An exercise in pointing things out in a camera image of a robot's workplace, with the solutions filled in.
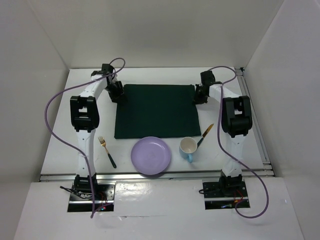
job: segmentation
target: white wall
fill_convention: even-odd
[[[319,23],[319,0],[285,0],[245,70],[268,154],[306,240],[320,235]]]
[[[283,2],[28,1],[69,68],[119,56],[128,67],[244,67]]]
[[[13,239],[30,182],[39,178],[49,142],[45,104],[68,72],[27,2],[0,1],[1,239]]]

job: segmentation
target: green placemat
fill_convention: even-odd
[[[124,93],[128,102],[116,108],[116,139],[201,135],[193,85],[126,84]]]

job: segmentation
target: purple plate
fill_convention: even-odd
[[[163,140],[155,136],[147,136],[133,146],[131,161],[139,173],[155,175],[168,167],[171,152]]]

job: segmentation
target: fork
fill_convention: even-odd
[[[116,168],[117,168],[117,165],[116,165],[115,161],[112,159],[112,157],[111,157],[108,149],[106,148],[106,145],[107,145],[107,144],[106,144],[105,139],[104,139],[102,136],[99,136],[98,139],[99,139],[99,142],[101,143],[101,146],[104,147],[106,153],[108,154],[108,157],[109,157],[109,159],[110,159],[110,162],[111,162],[112,166],[116,169]]]

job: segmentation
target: white floor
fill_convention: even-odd
[[[201,82],[200,73],[207,70],[203,67],[189,68],[125,68],[118,74],[118,80],[122,84],[176,84],[195,85]],[[79,85],[90,80],[93,69],[72,69],[69,73],[66,88]],[[214,74],[217,81],[227,81],[233,73],[228,69],[216,69]],[[237,80],[226,85],[230,90],[241,94]],[[70,97],[79,95],[85,87],[73,89],[63,94],[59,111],[56,117],[54,132],[69,143],[78,145],[76,132],[71,125]],[[100,125],[96,130],[94,142],[94,164],[97,173],[136,173],[131,163],[130,154],[137,139],[115,139],[115,121],[117,104],[112,103],[107,92],[103,92],[97,101]],[[171,148],[171,163],[166,172],[178,171],[209,171],[220,170],[226,155],[219,149],[217,142],[217,123],[219,104],[209,98],[207,104],[197,105],[201,131],[204,132],[210,124],[214,124],[212,130],[196,152],[192,164],[183,160],[179,155],[181,138],[163,139]],[[113,168],[105,150],[100,146],[98,136],[106,140],[107,148],[117,164]],[[243,162],[253,169],[263,168],[265,159],[259,151],[253,130],[245,140],[243,148]],[[75,174],[78,165],[78,153],[51,137],[45,156],[41,174]]]
[[[201,180],[122,182],[115,187],[114,212],[68,213],[71,182],[32,183],[14,240],[303,240],[282,178],[264,178],[267,212],[244,219],[234,209],[205,210]],[[246,178],[252,216],[265,206],[260,181]]]

